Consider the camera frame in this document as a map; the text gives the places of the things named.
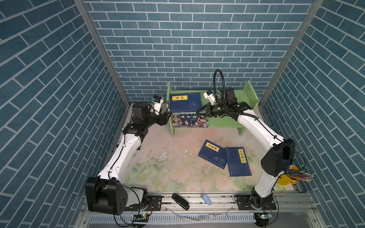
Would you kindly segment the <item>green wooden shelf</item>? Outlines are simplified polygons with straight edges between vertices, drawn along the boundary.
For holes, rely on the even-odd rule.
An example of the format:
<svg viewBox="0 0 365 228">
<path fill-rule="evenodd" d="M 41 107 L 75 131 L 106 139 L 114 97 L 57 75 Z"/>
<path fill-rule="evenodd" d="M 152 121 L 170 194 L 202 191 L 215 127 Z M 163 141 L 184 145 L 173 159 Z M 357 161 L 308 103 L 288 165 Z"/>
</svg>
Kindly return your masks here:
<svg viewBox="0 0 365 228">
<path fill-rule="evenodd" d="M 223 111 L 223 105 L 221 103 L 212 105 L 206 98 L 204 98 L 203 90 L 172 90 L 171 82 L 168 82 L 167 89 L 167 102 L 171 107 L 171 100 L 173 96 L 187 93 L 199 93 L 201 95 L 201 101 L 204 105 L 201 114 L 208 118 L 210 128 L 236 128 L 239 135 L 243 135 L 246 127 L 235 120 L 235 117 L 231 117 Z M 234 91 L 233 88 L 226 90 L 227 99 L 235 101 L 230 102 L 229 108 L 235 109 L 235 112 L 243 111 L 246 107 L 250 107 L 254 110 L 259 105 L 259 98 L 250 81 L 245 82 L 243 90 Z"/>
</svg>

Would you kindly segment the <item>blue book yellow label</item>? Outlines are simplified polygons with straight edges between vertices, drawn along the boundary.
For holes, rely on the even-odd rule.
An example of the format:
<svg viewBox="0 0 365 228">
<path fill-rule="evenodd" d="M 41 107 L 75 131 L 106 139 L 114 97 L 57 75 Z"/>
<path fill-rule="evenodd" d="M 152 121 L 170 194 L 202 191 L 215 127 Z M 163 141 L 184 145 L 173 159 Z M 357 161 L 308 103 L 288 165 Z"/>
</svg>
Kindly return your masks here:
<svg viewBox="0 0 365 228">
<path fill-rule="evenodd" d="M 202 108 L 200 93 L 175 94 L 170 96 L 170 111 L 173 113 L 195 113 Z"/>
</svg>

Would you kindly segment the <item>light blue eraser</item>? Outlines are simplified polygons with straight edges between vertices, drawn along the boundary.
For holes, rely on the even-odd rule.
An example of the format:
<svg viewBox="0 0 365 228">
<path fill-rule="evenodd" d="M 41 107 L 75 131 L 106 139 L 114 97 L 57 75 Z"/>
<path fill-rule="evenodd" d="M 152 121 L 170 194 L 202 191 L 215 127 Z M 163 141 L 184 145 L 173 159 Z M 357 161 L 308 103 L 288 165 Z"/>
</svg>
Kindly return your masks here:
<svg viewBox="0 0 365 228">
<path fill-rule="evenodd" d="M 211 205 L 212 204 L 212 201 L 211 199 L 209 198 L 209 196 L 206 194 L 206 193 L 203 193 L 202 194 L 202 200 L 207 204 L 207 205 Z"/>
</svg>

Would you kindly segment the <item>small middle blue book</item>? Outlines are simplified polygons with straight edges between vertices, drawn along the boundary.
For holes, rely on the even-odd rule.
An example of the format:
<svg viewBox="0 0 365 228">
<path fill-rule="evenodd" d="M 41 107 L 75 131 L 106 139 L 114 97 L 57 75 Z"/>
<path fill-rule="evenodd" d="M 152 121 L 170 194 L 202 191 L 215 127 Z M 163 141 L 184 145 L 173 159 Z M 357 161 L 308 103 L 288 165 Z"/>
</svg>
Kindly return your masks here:
<svg viewBox="0 0 365 228">
<path fill-rule="evenodd" d="M 203 143 L 198 156 L 223 170 L 227 165 L 225 148 L 208 140 Z"/>
</svg>

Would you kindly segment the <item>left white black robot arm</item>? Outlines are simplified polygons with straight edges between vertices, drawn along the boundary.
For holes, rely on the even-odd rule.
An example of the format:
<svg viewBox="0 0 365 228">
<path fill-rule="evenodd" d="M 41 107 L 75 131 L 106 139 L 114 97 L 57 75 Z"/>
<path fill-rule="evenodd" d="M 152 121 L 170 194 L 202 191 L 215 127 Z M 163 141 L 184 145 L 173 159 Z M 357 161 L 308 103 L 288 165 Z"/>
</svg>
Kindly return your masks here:
<svg viewBox="0 0 365 228">
<path fill-rule="evenodd" d="M 146 207 L 147 189 L 127 187 L 122 179 L 148 129 L 154 124 L 164 126 L 168 123 L 171 112 L 162 110 L 163 103 L 163 98 L 155 96 L 150 103 L 137 102 L 132 106 L 131 121 L 123 129 L 114 154 L 104 169 L 85 183 L 89 211 L 119 216 L 127 208 L 140 210 Z"/>
</svg>

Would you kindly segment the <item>black remote on rail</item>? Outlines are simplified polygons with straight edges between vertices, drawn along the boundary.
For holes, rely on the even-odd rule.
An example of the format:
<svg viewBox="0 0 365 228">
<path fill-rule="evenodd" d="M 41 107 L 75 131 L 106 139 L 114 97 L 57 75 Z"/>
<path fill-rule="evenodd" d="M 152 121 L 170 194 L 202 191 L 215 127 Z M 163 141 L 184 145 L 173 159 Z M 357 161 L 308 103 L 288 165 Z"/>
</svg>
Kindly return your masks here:
<svg viewBox="0 0 365 228">
<path fill-rule="evenodd" d="M 190 204 L 189 202 L 184 199 L 182 196 L 180 196 L 177 193 L 173 193 L 172 194 L 172 199 L 180 206 L 182 207 L 184 210 L 188 211 L 190 209 Z"/>
</svg>

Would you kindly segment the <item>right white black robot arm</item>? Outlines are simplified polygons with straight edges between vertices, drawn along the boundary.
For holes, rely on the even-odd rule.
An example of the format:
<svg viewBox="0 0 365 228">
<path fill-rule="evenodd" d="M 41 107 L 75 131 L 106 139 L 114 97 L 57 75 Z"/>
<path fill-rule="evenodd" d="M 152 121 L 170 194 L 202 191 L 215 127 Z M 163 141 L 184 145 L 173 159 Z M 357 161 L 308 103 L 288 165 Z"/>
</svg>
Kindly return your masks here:
<svg viewBox="0 0 365 228">
<path fill-rule="evenodd" d="M 251 105 L 238 102 L 233 89 L 222 90 L 221 97 L 208 90 L 203 93 L 208 100 L 198 114 L 212 117 L 230 117 L 249 130 L 264 148 L 266 154 L 260 164 L 262 173 L 259 181 L 252 190 L 252 199 L 263 201 L 272 195 L 272 191 L 279 178 L 293 166 L 295 143 L 291 139 L 284 139 L 274 132 L 267 124 L 260 120 Z"/>
</svg>

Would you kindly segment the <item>yellow pen holder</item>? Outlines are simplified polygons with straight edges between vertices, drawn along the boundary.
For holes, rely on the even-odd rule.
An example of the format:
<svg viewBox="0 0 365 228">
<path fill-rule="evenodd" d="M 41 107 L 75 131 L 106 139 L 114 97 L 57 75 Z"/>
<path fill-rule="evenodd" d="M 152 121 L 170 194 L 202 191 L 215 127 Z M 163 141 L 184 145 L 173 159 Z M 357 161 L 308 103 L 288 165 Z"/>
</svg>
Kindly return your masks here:
<svg viewBox="0 0 365 228">
<path fill-rule="evenodd" d="M 295 185 L 298 181 L 310 182 L 313 178 L 314 175 L 300 171 L 297 166 L 293 165 L 284 175 L 280 176 L 277 184 L 281 186 Z"/>
</svg>

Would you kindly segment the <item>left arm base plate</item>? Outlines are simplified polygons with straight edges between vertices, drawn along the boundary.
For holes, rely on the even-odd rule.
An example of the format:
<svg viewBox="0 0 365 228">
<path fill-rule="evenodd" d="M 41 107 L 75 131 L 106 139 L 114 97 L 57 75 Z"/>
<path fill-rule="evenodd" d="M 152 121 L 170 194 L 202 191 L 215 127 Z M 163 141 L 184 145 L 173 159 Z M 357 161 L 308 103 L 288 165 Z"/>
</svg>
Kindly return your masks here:
<svg viewBox="0 0 365 228">
<path fill-rule="evenodd" d="M 162 199 L 163 197 L 161 195 L 152 195 L 148 196 L 147 199 L 143 199 L 142 203 L 137 204 L 134 206 L 135 211 L 160 211 L 162 208 Z"/>
</svg>

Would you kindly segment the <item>illustrated cartoon cover book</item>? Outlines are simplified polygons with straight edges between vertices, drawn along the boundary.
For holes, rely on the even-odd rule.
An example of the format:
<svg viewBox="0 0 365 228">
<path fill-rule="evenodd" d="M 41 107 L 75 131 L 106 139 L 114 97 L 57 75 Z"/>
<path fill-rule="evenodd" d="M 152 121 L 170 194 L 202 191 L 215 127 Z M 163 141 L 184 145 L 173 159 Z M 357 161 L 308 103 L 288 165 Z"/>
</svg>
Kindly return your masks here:
<svg viewBox="0 0 365 228">
<path fill-rule="evenodd" d="M 208 128 L 208 118 L 194 113 L 173 114 L 173 128 Z"/>
</svg>

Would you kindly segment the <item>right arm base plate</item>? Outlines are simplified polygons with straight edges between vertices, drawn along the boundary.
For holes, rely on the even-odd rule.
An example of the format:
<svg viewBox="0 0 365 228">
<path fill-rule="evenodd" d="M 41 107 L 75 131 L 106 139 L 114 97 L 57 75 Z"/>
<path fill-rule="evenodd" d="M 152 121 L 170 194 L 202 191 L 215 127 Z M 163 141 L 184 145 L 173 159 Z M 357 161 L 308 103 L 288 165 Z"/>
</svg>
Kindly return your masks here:
<svg viewBox="0 0 365 228">
<path fill-rule="evenodd" d="M 233 196 L 233 200 L 237 203 L 238 209 L 240 211 L 249 210 L 276 210 L 276 201 L 273 195 L 266 198 L 260 198 L 258 195 L 242 195 L 237 194 Z"/>
</svg>

